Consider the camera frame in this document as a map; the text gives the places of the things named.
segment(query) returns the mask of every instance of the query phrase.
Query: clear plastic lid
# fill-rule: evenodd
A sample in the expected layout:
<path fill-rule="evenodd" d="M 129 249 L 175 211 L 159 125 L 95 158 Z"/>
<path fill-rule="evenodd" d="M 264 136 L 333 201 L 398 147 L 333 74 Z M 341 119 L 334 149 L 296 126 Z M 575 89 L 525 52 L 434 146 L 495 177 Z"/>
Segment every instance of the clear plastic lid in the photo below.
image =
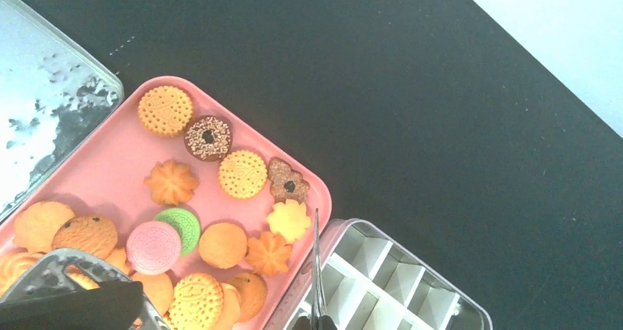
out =
<path fill-rule="evenodd" d="M 121 81 L 20 0 L 0 0 L 0 223 L 123 101 Z"/>

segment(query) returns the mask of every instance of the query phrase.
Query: green sandwich cookie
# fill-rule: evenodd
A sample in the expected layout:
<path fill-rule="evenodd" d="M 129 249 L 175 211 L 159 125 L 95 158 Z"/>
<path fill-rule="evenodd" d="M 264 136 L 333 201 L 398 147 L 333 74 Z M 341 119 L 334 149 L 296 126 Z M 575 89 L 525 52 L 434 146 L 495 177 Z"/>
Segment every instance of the green sandwich cookie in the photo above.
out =
<path fill-rule="evenodd" d="M 188 255 L 199 244 L 201 226 L 192 212 L 172 207 L 160 212 L 154 220 L 168 223 L 177 231 L 181 239 L 181 255 Z"/>

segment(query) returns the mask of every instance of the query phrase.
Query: chocolate donut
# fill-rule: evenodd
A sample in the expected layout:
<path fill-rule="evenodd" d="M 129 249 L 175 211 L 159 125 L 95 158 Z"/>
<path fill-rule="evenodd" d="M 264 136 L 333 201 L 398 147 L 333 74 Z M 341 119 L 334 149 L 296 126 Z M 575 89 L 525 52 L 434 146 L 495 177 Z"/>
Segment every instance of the chocolate donut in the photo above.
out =
<path fill-rule="evenodd" d="M 193 118 L 184 133 L 184 144 L 201 161 L 217 161 L 231 150 L 229 125 L 213 115 Z"/>

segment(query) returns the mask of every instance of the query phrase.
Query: chocolate flower cookie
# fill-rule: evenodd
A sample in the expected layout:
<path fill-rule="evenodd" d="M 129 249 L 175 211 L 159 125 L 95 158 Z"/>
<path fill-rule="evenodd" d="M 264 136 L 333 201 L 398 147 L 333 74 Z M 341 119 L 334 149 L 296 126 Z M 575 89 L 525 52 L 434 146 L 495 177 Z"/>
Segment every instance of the chocolate flower cookie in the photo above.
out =
<path fill-rule="evenodd" d="M 282 159 L 277 157 L 270 159 L 268 179 L 272 182 L 270 194 L 275 197 L 275 202 L 285 202 L 286 199 L 292 199 L 303 203 L 307 200 L 309 183 L 303 179 L 300 172 L 294 171 L 292 166 Z"/>

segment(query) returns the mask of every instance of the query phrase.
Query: white compartment tray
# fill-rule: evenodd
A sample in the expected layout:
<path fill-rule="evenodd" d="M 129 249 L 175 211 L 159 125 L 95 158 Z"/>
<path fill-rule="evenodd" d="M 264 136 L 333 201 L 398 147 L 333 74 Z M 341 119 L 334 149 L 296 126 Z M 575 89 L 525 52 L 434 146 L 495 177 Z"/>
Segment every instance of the white compartment tray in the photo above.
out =
<path fill-rule="evenodd" d="M 487 312 L 365 220 L 333 220 L 320 238 L 327 311 L 341 330 L 492 330 Z M 311 311 L 312 260 L 266 325 L 290 330 Z"/>

